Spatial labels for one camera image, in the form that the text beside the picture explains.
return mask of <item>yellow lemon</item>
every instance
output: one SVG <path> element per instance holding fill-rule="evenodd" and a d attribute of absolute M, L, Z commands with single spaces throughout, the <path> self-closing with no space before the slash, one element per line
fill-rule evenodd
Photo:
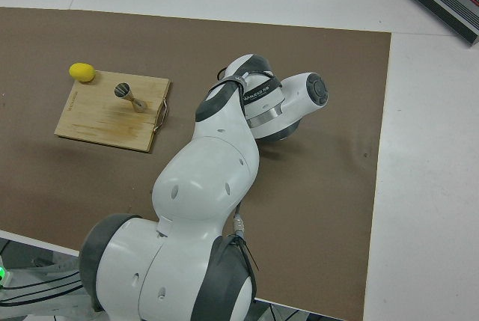
<path fill-rule="evenodd" d="M 75 63 L 70 67 L 70 75 L 79 82 L 90 82 L 95 77 L 95 69 L 86 63 Z"/>

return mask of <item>brown paper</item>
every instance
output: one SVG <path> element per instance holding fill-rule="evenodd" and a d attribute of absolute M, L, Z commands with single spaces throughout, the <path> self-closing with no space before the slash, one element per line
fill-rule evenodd
<path fill-rule="evenodd" d="M 258 298 L 361 320 L 390 34 L 0 8 L 0 41 L 0 229 L 74 249 L 108 214 L 157 220 L 153 183 L 222 67 L 256 53 L 279 79 L 318 72 L 329 104 L 260 145 L 242 216 Z M 171 80 L 150 153 L 53 134 L 79 61 Z"/>

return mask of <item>wooden cutting board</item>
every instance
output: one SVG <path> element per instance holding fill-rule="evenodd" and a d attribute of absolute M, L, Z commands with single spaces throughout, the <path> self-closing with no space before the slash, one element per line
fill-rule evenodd
<path fill-rule="evenodd" d="M 115 96 L 119 83 L 127 83 L 133 96 L 147 103 L 145 112 L 135 112 L 131 102 Z M 75 81 L 55 134 L 147 152 L 169 83 L 163 78 L 97 71 L 91 82 Z"/>

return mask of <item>brown mat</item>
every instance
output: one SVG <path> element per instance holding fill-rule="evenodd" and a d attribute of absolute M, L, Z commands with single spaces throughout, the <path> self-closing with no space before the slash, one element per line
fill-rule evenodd
<path fill-rule="evenodd" d="M 79 249 L 110 213 L 156 220 L 153 183 L 190 140 L 216 72 L 257 53 L 280 79 L 317 71 L 330 93 L 290 138 L 260 146 L 242 205 L 257 297 L 361 320 L 389 43 L 368 31 L 0 8 L 0 229 Z M 150 153 L 53 135 L 77 61 L 171 80 Z"/>

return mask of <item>white table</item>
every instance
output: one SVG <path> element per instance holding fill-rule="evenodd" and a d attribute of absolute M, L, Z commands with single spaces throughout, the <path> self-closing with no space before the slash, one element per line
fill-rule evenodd
<path fill-rule="evenodd" d="M 478 318 L 479 46 L 469 48 L 412 0 L 0 0 L 0 5 L 391 31 L 364 320 Z M 0 237 L 77 254 L 10 233 Z"/>

